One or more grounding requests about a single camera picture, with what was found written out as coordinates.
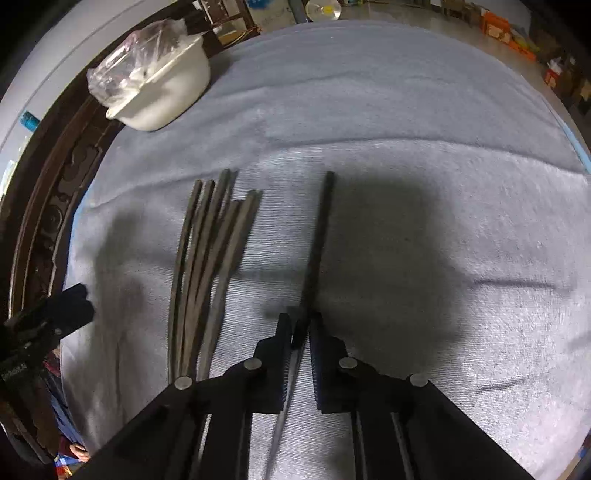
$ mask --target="gray cloth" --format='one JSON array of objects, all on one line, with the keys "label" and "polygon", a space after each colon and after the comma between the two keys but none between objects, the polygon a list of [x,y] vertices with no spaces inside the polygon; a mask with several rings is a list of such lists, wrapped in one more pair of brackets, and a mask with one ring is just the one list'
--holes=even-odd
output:
[{"label": "gray cloth", "polygon": [[[418,28],[299,25],[212,60],[169,126],[125,128],[76,213],[68,284],[93,324],[63,342],[91,452],[167,384],[173,265],[191,186],[239,170],[264,191],[229,288],[213,373],[298,303],[317,198],[337,173],[319,307],[351,354],[426,372],[538,479],[591,426],[589,188],[541,95],[494,58]],[[251,478],[274,419],[255,416]],[[352,479],[346,417],[314,403],[306,352],[274,478]]]}]

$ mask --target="screw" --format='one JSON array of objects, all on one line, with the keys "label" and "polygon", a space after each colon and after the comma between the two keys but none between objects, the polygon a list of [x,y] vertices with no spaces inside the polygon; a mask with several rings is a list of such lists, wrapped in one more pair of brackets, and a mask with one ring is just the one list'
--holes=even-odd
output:
[{"label": "screw", "polygon": [[352,356],[344,356],[339,360],[339,366],[345,370],[353,370],[357,366],[357,360]]},{"label": "screw", "polygon": [[193,385],[193,379],[191,377],[178,377],[175,381],[174,381],[174,386],[176,387],[177,390],[186,390],[188,389],[191,385]]},{"label": "screw", "polygon": [[262,366],[260,359],[252,357],[244,360],[244,368],[247,370],[258,370]]},{"label": "screw", "polygon": [[424,387],[429,383],[429,379],[425,374],[413,374],[409,380],[413,387]]}]

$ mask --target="floor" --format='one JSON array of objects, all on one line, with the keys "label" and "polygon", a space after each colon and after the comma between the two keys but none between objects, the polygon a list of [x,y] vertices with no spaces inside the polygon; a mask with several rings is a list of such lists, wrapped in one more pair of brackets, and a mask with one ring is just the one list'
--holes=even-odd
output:
[{"label": "floor", "polygon": [[401,0],[389,0],[387,4],[365,3],[354,7],[343,7],[340,17],[345,20],[379,20],[426,28],[473,45],[496,57],[523,76],[532,87],[548,100],[558,115],[574,132],[587,154],[589,153],[589,149],[573,118],[550,87],[544,83],[544,66],[538,62],[527,60],[505,44],[483,35],[479,28],[471,27],[458,18],[445,17],[433,10],[410,7]]}]

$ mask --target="white bowl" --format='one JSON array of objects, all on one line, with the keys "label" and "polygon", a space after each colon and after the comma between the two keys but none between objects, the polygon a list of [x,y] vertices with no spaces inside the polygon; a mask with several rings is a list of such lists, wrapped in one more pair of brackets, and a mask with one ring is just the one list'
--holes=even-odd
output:
[{"label": "white bowl", "polygon": [[201,96],[209,84],[211,71],[203,51],[203,36],[154,73],[127,102],[107,110],[136,130],[152,131],[169,124]]}]

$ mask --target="clear plastic bag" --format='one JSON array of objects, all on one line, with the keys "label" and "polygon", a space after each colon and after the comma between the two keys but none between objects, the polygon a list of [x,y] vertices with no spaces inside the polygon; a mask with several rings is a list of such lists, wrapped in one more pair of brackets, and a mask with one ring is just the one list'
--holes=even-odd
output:
[{"label": "clear plastic bag", "polygon": [[97,68],[88,70],[88,91],[105,107],[127,103],[189,43],[183,19],[167,18],[136,30]]}]

